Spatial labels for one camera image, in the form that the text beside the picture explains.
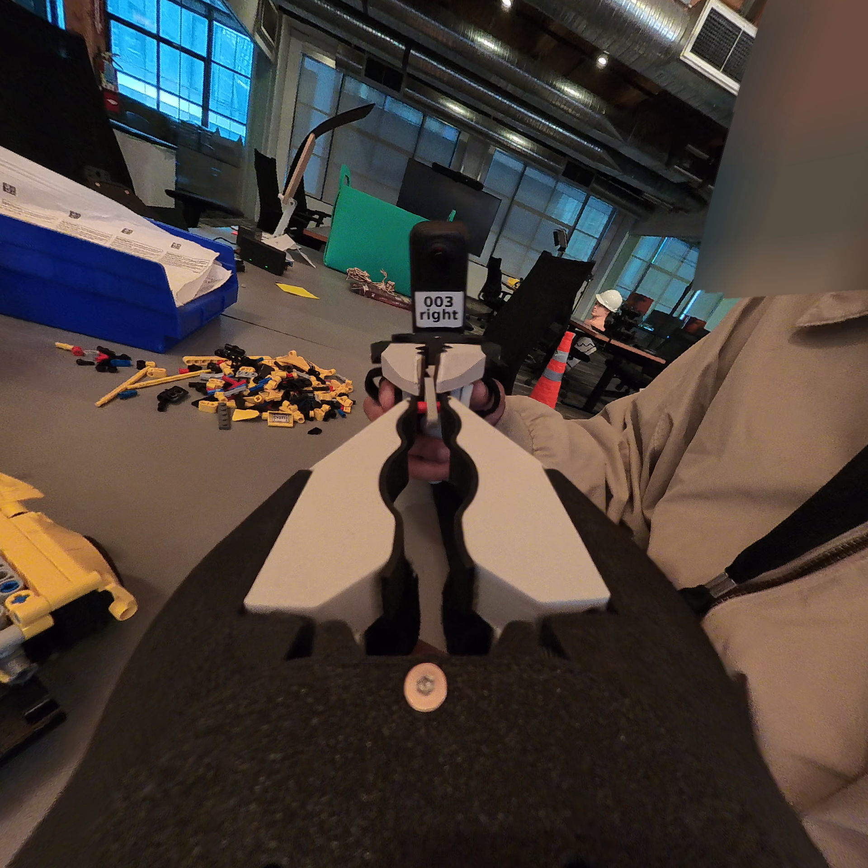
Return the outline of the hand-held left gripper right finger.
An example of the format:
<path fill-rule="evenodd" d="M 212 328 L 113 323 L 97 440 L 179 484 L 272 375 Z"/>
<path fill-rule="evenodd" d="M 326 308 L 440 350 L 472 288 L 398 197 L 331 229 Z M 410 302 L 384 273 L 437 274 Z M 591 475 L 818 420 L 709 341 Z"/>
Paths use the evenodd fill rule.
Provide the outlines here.
<path fill-rule="evenodd" d="M 604 610 L 610 592 L 543 465 L 456 398 L 441 403 L 458 495 L 453 586 L 499 636 L 509 623 Z"/>

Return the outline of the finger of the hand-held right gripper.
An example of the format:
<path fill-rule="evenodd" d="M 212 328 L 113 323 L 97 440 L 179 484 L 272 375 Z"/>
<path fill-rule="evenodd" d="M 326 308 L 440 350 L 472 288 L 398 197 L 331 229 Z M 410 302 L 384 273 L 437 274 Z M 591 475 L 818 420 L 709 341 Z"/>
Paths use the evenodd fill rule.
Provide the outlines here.
<path fill-rule="evenodd" d="M 483 377 L 487 357 L 482 350 L 442 350 L 433 378 L 437 395 L 461 391 Z"/>
<path fill-rule="evenodd" d="M 392 342 L 381 353 L 384 378 L 392 383 L 395 399 L 425 398 L 427 345 L 421 342 Z"/>

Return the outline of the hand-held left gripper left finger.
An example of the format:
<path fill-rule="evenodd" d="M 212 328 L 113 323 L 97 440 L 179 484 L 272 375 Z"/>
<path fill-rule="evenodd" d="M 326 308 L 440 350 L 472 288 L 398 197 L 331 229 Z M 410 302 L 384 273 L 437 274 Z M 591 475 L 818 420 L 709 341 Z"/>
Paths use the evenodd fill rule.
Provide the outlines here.
<path fill-rule="evenodd" d="M 298 472 L 298 499 L 244 605 L 250 613 L 340 621 L 374 655 L 416 646 L 416 575 L 396 500 L 409 481 L 416 401 Z"/>

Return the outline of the person's right forearm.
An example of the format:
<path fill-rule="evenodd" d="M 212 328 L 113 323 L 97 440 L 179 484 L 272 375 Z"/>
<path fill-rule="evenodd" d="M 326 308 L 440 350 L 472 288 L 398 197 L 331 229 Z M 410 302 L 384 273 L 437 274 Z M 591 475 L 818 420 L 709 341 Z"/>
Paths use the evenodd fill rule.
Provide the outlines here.
<path fill-rule="evenodd" d="M 688 482 L 689 458 L 700 456 L 700 428 L 729 366 L 712 359 L 695 370 L 677 363 L 643 392 L 613 401 L 585 420 L 567 420 L 527 396 L 507 396 L 495 428 L 539 460 L 565 475 L 636 544 L 663 562 L 700 557 L 709 550 L 735 554 L 749 525 L 730 503 L 725 510 L 721 481 L 710 470 Z"/>

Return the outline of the wooden desk lamp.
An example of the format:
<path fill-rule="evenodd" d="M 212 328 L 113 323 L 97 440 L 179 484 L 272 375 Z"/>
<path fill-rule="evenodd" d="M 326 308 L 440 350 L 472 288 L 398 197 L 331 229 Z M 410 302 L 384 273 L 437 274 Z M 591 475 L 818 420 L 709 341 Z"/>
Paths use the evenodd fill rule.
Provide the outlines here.
<path fill-rule="evenodd" d="M 262 233 L 261 240 L 263 243 L 278 249 L 283 253 L 289 249 L 298 249 L 297 243 L 283 241 L 282 239 L 287 234 L 288 228 L 291 225 L 294 225 L 296 228 L 303 231 L 307 228 L 307 225 L 310 222 L 311 218 L 308 215 L 307 200 L 301 192 L 301 187 L 303 186 L 307 165 L 312 157 L 316 141 L 339 127 L 362 120 L 370 114 L 374 108 L 374 103 L 367 103 L 346 112 L 336 114 L 330 119 L 320 123 L 320 125 L 315 127 L 308 134 L 301 146 L 298 148 L 292 169 L 288 175 L 283 191 L 279 196 L 281 214 L 276 229 L 273 233 Z"/>

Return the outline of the person's right hand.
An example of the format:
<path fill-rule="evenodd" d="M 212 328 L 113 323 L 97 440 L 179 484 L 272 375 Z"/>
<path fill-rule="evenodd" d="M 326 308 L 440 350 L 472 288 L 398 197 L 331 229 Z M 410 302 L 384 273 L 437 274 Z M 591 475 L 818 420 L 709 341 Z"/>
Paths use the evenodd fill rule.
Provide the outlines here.
<path fill-rule="evenodd" d="M 363 411 L 369 422 L 376 422 L 396 403 L 396 387 L 381 378 L 378 383 L 378 397 L 367 396 L 363 401 Z M 413 445 L 407 456 L 409 478 L 426 483 L 439 483 L 446 480 L 450 473 L 450 450 L 440 437 L 434 437 L 418 429 Z"/>

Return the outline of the small wooden model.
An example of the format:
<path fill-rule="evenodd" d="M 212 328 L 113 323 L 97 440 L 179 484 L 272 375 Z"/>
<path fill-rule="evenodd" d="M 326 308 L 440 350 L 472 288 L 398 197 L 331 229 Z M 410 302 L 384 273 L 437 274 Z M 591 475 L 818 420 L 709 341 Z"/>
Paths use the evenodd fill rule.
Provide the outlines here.
<path fill-rule="evenodd" d="M 351 267 L 346 271 L 346 279 L 350 284 L 351 292 L 356 295 L 375 300 L 390 307 L 409 311 L 410 299 L 395 290 L 395 283 L 388 279 L 387 273 L 381 271 L 383 278 L 373 281 L 371 276 L 364 270 Z"/>

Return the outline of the black monitor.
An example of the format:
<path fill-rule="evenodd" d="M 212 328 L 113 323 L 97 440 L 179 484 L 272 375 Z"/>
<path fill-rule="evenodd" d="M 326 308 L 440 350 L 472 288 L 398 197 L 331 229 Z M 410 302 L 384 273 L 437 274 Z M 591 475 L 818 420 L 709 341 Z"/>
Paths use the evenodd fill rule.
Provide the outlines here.
<path fill-rule="evenodd" d="M 428 221 L 464 223 L 471 255 L 480 257 L 501 206 L 501 199 L 484 192 L 483 185 L 440 164 L 407 162 L 396 205 Z"/>

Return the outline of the green folding board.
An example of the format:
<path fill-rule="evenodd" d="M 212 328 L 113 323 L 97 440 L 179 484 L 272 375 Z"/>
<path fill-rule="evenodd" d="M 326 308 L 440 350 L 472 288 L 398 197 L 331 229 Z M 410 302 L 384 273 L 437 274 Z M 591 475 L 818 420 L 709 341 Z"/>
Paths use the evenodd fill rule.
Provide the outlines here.
<path fill-rule="evenodd" d="M 331 232 L 323 262 L 345 273 L 357 267 L 381 278 L 387 273 L 401 295 L 410 294 L 410 247 L 412 228 L 425 218 L 352 187 L 345 165 L 340 170 L 339 193 L 331 215 Z"/>

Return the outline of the orange traffic cone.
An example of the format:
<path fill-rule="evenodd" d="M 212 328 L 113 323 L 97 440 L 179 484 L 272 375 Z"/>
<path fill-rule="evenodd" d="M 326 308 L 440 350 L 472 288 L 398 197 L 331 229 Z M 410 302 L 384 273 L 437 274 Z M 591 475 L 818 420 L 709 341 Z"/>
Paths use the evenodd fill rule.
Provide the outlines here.
<path fill-rule="evenodd" d="M 567 370 L 567 361 L 575 337 L 573 331 L 564 332 L 557 349 L 537 380 L 537 384 L 534 385 L 530 398 L 551 408 L 557 406 L 562 378 Z"/>

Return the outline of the black office chair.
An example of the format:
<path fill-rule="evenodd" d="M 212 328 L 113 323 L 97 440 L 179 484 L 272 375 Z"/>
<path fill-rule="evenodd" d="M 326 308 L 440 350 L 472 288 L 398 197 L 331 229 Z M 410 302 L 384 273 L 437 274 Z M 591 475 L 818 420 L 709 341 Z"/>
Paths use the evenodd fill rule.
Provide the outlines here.
<path fill-rule="evenodd" d="M 257 229 L 264 233 L 274 233 L 282 214 L 282 203 L 278 186 L 276 159 L 254 150 L 255 174 L 259 199 L 259 218 Z M 288 234 L 300 245 L 306 245 L 314 250 L 320 250 L 326 237 L 308 230 L 310 223 L 321 227 L 328 216 L 325 212 L 311 210 L 307 204 L 307 195 L 302 181 L 296 193 L 297 207 L 288 224 Z"/>
<path fill-rule="evenodd" d="M 511 395 L 527 355 L 555 323 L 565 331 L 576 296 L 590 279 L 594 262 L 540 253 L 522 284 L 493 316 L 483 338 L 501 349 L 500 381 Z"/>

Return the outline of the pile of yellow black bricks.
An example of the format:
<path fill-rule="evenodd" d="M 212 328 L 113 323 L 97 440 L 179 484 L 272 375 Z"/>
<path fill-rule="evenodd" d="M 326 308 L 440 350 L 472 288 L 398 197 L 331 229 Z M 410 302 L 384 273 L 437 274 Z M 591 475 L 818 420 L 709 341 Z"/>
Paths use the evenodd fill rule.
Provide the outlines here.
<path fill-rule="evenodd" d="M 124 375 L 124 380 L 97 401 L 98 407 L 153 389 L 158 412 L 188 405 L 213 416 L 220 430 L 261 421 L 277 429 L 303 426 L 313 435 L 320 433 L 317 424 L 346 418 L 356 404 L 352 379 L 294 350 L 249 354 L 226 343 L 210 354 L 184 356 L 174 373 L 167 365 L 146 361 L 144 370 L 102 374 Z"/>

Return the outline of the black electronic box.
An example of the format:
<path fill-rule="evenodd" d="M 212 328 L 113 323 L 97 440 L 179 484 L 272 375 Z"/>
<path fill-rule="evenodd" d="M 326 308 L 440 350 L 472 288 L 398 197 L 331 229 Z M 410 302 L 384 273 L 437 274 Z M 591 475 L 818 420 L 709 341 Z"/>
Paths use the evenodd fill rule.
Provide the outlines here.
<path fill-rule="evenodd" d="M 288 266 L 287 254 L 267 241 L 267 234 L 262 230 L 239 224 L 236 245 L 238 258 L 270 274 L 282 276 Z"/>

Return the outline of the yellow toy brick car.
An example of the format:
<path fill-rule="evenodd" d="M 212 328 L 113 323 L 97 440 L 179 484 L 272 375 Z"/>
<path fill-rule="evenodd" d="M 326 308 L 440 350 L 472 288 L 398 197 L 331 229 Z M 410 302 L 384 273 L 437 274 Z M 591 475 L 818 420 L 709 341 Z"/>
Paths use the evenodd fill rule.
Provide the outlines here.
<path fill-rule="evenodd" d="M 92 537 L 54 523 L 27 502 L 36 488 L 1 475 L 1 763 L 66 720 L 38 666 L 138 608 Z"/>

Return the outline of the red and black brick pins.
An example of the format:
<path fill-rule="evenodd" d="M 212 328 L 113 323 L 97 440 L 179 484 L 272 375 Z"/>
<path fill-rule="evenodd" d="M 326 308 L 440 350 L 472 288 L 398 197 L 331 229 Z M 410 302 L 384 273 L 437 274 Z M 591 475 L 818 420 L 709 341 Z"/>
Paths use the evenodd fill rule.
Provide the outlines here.
<path fill-rule="evenodd" d="M 54 347 L 68 353 L 79 367 L 92 367 L 99 373 L 118 373 L 121 370 L 144 370 L 146 361 L 133 359 L 128 354 L 116 353 L 106 346 L 84 348 L 77 344 L 54 342 Z"/>

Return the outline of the person's beige jacket torso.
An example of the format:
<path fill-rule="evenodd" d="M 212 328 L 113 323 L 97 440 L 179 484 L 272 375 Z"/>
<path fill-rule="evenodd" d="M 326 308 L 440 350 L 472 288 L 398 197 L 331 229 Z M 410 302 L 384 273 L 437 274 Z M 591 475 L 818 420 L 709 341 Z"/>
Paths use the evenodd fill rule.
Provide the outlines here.
<path fill-rule="evenodd" d="M 730 557 L 701 537 L 700 557 L 659 562 L 682 587 L 721 574 L 866 446 L 866 292 L 744 302 L 682 363 L 712 359 L 730 373 L 675 490 L 710 470 L 750 530 Z M 846 479 L 853 495 L 811 508 L 704 626 L 745 677 L 765 759 L 826 860 L 866 866 L 866 472 Z"/>

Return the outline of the blue storage bin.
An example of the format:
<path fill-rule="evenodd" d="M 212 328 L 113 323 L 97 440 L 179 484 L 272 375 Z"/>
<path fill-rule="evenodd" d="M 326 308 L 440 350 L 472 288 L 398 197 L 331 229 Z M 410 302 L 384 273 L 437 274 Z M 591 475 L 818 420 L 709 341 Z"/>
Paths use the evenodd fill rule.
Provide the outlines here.
<path fill-rule="evenodd" d="M 163 353 L 238 298 L 233 247 L 162 225 L 195 241 L 229 272 L 220 287 L 175 305 L 163 269 L 147 259 L 52 229 L 1 217 L 1 313 L 94 338 Z"/>

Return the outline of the white paper sheets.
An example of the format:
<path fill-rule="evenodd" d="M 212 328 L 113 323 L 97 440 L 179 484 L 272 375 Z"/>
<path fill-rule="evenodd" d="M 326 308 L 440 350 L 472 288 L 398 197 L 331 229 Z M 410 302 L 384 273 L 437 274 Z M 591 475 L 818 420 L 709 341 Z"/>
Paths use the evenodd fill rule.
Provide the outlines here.
<path fill-rule="evenodd" d="M 229 279 L 215 251 L 172 235 L 125 205 L 5 147 L 1 181 L 3 216 L 159 264 L 177 307 Z"/>

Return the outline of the white air vent grille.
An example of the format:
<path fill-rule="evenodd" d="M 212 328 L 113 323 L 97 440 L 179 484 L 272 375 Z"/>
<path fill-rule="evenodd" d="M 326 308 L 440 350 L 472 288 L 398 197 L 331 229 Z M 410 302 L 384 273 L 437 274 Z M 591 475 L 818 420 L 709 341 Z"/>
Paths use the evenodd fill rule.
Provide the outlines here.
<path fill-rule="evenodd" d="M 757 27 L 724 2 L 707 1 L 679 58 L 737 95 L 756 34 Z"/>

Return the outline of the black display panel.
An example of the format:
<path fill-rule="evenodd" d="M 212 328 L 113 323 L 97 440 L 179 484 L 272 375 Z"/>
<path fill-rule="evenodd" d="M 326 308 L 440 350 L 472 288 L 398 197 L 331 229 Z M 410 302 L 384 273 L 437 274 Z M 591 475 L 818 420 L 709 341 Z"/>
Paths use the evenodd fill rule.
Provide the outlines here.
<path fill-rule="evenodd" d="M 84 40 L 1 3 L 1 145 L 66 178 L 134 191 Z"/>

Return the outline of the silver ventilation duct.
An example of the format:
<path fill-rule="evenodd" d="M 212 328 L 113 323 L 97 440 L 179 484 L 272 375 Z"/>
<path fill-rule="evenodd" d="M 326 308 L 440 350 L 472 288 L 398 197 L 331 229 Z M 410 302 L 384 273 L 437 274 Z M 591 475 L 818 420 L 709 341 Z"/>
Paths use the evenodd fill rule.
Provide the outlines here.
<path fill-rule="evenodd" d="M 616 141 L 641 122 L 719 121 L 718 98 L 678 60 L 693 15 L 675 2 L 278 2 L 335 32 L 348 19 L 389 46 Z"/>

